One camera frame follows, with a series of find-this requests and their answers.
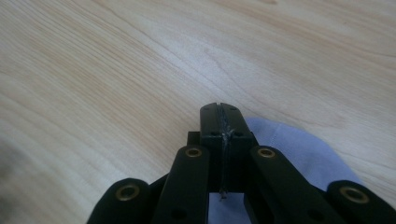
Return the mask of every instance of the wood grain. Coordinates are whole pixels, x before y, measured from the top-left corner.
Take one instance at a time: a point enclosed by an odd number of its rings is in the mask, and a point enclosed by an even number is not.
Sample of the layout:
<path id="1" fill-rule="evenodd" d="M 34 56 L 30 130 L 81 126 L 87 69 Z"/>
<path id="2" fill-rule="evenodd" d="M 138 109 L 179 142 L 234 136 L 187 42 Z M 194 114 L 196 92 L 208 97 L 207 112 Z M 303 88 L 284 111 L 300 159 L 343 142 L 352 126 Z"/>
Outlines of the wood grain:
<path id="1" fill-rule="evenodd" d="M 0 222 L 83 223 L 213 102 L 305 129 L 396 206 L 396 2 L 0 2 Z"/>

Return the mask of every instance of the blue cloth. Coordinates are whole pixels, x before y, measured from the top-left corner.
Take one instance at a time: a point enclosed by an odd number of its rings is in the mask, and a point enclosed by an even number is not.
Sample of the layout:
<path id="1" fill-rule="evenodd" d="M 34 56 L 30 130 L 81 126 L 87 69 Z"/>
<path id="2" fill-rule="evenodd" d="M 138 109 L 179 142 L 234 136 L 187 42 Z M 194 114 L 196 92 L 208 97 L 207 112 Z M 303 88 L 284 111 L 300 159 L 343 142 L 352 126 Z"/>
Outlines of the blue cloth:
<path id="1" fill-rule="evenodd" d="M 336 180 L 362 184 L 341 158 L 314 135 L 269 119 L 248 118 L 246 122 L 261 146 L 280 150 L 313 186 L 326 190 Z M 220 200 L 217 193 L 211 193 L 208 223 L 250 223 L 243 194 L 229 193 L 227 199 Z"/>

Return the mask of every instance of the blue fabric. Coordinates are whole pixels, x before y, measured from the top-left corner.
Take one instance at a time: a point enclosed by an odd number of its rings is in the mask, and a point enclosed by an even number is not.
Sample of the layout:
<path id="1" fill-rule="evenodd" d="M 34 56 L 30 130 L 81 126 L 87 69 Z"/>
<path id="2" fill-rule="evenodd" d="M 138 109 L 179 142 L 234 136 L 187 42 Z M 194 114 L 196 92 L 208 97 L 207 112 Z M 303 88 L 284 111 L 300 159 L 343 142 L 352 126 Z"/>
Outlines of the blue fabric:
<path id="1" fill-rule="evenodd" d="M 247 126 L 261 146 L 280 150 L 309 183 L 319 189 L 336 180 L 362 184 L 350 168 L 322 140 L 314 135 L 269 119 L 248 118 Z M 243 194 L 229 193 L 220 200 L 217 193 L 209 196 L 209 224 L 250 223 L 243 205 Z"/>

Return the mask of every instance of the wooden table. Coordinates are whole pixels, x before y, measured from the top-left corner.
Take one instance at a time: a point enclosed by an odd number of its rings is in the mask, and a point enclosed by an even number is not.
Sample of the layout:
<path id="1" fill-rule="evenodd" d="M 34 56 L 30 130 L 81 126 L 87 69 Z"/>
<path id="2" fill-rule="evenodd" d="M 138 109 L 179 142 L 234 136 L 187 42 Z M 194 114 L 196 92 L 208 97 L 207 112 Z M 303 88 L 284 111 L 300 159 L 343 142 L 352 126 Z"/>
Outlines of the wooden table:
<path id="1" fill-rule="evenodd" d="M 84 223 L 166 174 L 199 109 L 322 138 L 396 206 L 396 2 L 0 3 L 0 222 Z"/>

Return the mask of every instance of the metal rivet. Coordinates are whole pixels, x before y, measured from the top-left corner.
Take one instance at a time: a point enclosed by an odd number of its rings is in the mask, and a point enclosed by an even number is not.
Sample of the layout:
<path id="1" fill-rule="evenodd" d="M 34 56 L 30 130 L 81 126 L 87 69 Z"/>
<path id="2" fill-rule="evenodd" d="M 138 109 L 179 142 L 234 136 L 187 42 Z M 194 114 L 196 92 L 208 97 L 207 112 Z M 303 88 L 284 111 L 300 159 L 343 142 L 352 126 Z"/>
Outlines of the metal rivet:
<path id="1" fill-rule="evenodd" d="M 257 153 L 264 158 L 273 158 L 275 156 L 275 152 L 269 148 L 260 148 Z"/>
<path id="2" fill-rule="evenodd" d="M 340 192 L 344 197 L 354 203 L 368 203 L 370 201 L 369 197 L 359 189 L 345 186 L 340 188 Z"/>
<path id="3" fill-rule="evenodd" d="M 136 184 L 127 184 L 120 187 L 116 192 L 116 197 L 120 201 L 129 201 L 137 197 L 140 193 L 140 188 Z"/>
<path id="4" fill-rule="evenodd" d="M 193 157 L 193 158 L 194 157 L 200 157 L 202 155 L 202 151 L 199 148 L 193 147 L 193 148 L 189 148 L 189 149 L 186 150 L 186 155 L 188 157 Z"/>

